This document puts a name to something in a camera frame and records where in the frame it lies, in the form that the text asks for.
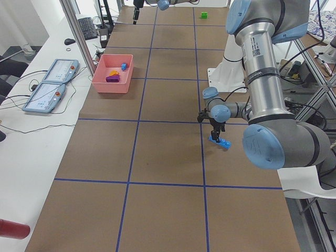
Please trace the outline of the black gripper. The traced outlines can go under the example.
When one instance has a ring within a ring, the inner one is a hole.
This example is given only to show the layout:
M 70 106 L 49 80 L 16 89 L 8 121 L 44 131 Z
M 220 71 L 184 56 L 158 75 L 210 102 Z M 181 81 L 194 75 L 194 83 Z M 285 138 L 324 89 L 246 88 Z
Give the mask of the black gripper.
M 211 131 L 211 138 L 215 142 L 220 142 L 219 136 L 220 132 L 225 132 L 225 124 L 226 122 L 217 122 L 214 119 L 210 119 L 210 124 L 213 127 L 213 130 Z
M 143 8 L 144 0 L 133 0 L 133 5 L 135 6 L 133 14 L 133 24 L 136 25 L 140 14 L 139 8 Z

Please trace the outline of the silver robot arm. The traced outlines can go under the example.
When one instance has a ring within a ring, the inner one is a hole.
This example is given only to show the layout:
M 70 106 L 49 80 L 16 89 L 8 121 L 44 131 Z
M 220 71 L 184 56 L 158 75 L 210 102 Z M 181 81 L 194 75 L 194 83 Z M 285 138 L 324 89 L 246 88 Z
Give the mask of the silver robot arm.
M 205 109 L 197 119 L 208 119 L 213 126 L 209 139 L 224 145 L 220 133 L 226 121 L 246 120 L 243 149 L 251 163 L 262 169 L 313 166 L 329 153 L 326 133 L 297 121 L 287 110 L 272 47 L 306 34 L 309 5 L 309 1 L 234 1 L 226 30 L 242 49 L 250 102 L 227 102 L 214 87 L 203 91 Z
M 134 13 L 133 13 L 133 24 L 136 25 L 139 19 L 140 9 L 143 8 L 144 3 L 147 3 L 150 6 L 158 7 L 160 10 L 166 10 L 171 5 L 182 4 L 182 3 L 190 3 L 197 5 L 199 1 L 197 0 L 134 0 Z

